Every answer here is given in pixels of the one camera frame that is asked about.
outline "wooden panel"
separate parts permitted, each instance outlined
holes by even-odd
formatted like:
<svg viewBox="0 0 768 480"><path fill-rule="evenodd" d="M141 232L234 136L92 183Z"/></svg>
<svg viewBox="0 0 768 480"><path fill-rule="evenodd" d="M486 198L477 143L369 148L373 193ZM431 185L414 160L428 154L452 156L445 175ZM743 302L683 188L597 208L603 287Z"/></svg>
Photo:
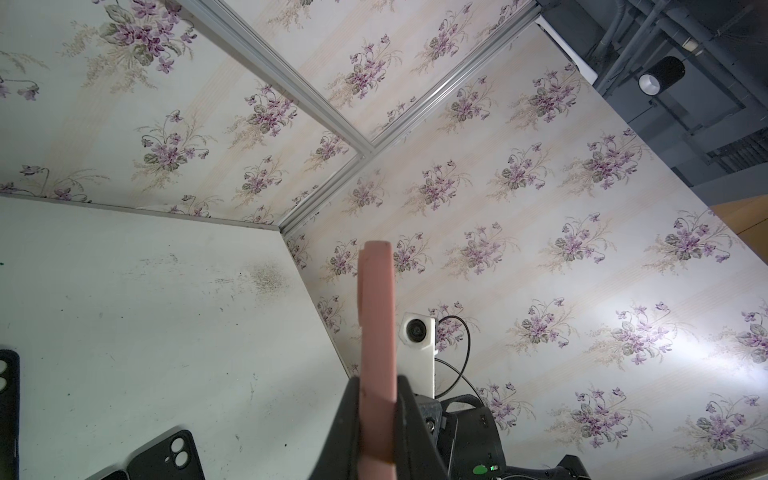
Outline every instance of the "wooden panel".
<svg viewBox="0 0 768 480"><path fill-rule="evenodd" d="M768 220L762 221L739 234L739 238L768 263Z"/></svg>
<svg viewBox="0 0 768 480"><path fill-rule="evenodd" d="M768 218L768 195L715 205L712 211L735 233L742 233Z"/></svg>

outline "ceiling light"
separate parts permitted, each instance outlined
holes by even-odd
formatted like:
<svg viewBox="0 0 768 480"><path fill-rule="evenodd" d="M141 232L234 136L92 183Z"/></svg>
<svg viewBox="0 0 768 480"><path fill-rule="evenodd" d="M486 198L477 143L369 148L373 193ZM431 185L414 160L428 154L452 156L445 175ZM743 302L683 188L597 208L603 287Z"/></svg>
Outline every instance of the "ceiling light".
<svg viewBox="0 0 768 480"><path fill-rule="evenodd" d="M658 95L685 75L685 65L677 57L664 57L640 76L638 84L646 95Z"/></svg>

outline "dark ceiling pipe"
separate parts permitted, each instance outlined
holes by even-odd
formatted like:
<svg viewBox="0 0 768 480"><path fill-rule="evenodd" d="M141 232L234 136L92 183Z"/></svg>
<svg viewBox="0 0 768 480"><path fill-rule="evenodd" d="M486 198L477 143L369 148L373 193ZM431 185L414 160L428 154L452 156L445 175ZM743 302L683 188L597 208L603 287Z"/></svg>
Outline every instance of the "dark ceiling pipe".
<svg viewBox="0 0 768 480"><path fill-rule="evenodd" d="M632 5L636 6L641 12L649 15L654 7L654 2L660 4L664 0L628 0ZM672 23L678 25L687 34L690 34L692 38L695 38L699 42L700 47L708 51L715 59L727 69L730 74L741 83L745 89L757 99L758 102L763 104L765 108L768 108L768 88L757 80L748 70L746 70L741 62L728 50L726 50L716 39L715 35L699 23L690 12L683 6L673 5L666 11L666 16L673 21ZM660 26L663 30L667 31L664 23L660 19ZM678 42L683 44L686 39L680 40L675 38Z"/></svg>
<svg viewBox="0 0 768 480"><path fill-rule="evenodd" d="M600 83L598 83L597 90L600 94L604 94L605 91L614 83L614 81L616 80L616 77L624 69L624 66L627 64L627 62L630 60L632 55L634 55L635 51L637 50L637 47L640 46L640 43L643 41L645 36L653 27L653 24L656 21L656 18L658 18L659 14L667 7L667 4L669 2L670 0L657 0L657 4L654 5L650 13L647 14L645 21L643 22L642 25L640 25L640 28L634 34L632 39L630 39L627 46L624 47L624 50L621 51L621 55L619 55L619 58L616 59L616 61L614 62L613 65L611 65L611 68L608 69L608 72L605 74L602 80L600 80Z"/></svg>
<svg viewBox="0 0 768 480"><path fill-rule="evenodd" d="M598 71L601 70L603 62L605 62L605 56L608 53L608 45L614 40L616 31L619 29L621 19L624 18L624 12L627 11L627 3L624 0L614 0L616 3L616 13L614 19L611 20L611 25L608 26L608 30L605 31L605 35L600 39L600 43L592 52L591 58L598 67Z"/></svg>

